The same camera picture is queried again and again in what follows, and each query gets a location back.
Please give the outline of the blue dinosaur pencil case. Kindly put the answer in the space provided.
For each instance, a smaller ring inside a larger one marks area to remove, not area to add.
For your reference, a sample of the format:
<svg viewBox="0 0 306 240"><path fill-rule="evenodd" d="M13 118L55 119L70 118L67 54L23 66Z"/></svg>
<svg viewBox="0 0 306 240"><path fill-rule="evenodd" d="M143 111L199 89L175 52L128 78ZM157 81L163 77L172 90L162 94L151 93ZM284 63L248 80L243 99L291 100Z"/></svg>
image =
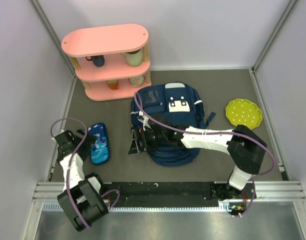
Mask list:
<svg viewBox="0 0 306 240"><path fill-rule="evenodd" d="M108 161L110 157L109 141L106 126L99 122L88 128L88 133L96 138L90 150L90 159L93 164L100 165Z"/></svg>

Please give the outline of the navy blue student backpack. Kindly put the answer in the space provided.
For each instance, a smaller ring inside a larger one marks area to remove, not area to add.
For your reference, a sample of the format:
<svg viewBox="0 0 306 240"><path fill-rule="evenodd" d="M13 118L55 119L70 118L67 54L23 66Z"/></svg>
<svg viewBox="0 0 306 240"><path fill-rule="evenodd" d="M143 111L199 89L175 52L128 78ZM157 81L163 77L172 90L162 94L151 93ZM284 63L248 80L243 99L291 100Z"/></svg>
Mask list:
<svg viewBox="0 0 306 240"><path fill-rule="evenodd" d="M173 126L188 125L205 129L216 113L212 112L204 119L204 105L196 89L181 82L171 82L144 87L138 91L137 100L142 101L143 110L152 118L161 121L165 118ZM198 156L200 149L174 148L167 143L148 152L149 157L165 167L177 167L189 164Z"/></svg>

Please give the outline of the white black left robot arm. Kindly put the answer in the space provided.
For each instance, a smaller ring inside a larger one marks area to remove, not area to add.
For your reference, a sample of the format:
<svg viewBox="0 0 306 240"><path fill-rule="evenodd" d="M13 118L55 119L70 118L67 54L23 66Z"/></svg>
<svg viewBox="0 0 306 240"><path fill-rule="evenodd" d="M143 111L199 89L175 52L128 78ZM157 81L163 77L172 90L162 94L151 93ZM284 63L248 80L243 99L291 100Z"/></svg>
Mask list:
<svg viewBox="0 0 306 240"><path fill-rule="evenodd" d="M63 169L64 188L57 201L73 227L81 232L104 215L108 207L103 200L106 186L96 173L85 175L83 163L89 157L96 137L77 130L62 130L54 140L58 144L57 162Z"/></svg>

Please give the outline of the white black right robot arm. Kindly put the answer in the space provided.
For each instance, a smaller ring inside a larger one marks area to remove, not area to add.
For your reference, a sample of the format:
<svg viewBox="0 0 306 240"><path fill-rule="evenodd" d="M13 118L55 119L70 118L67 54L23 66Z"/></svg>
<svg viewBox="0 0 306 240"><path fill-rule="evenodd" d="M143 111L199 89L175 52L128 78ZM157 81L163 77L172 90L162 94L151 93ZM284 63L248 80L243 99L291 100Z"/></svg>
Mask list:
<svg viewBox="0 0 306 240"><path fill-rule="evenodd" d="M161 146L176 150L206 149L225 153L235 167L223 190L214 190L219 199L237 198L244 193L247 182L258 175L267 145L245 125L235 129L210 130L189 125L173 125L161 115L138 117L141 124L131 129L129 155L153 152Z"/></svg>

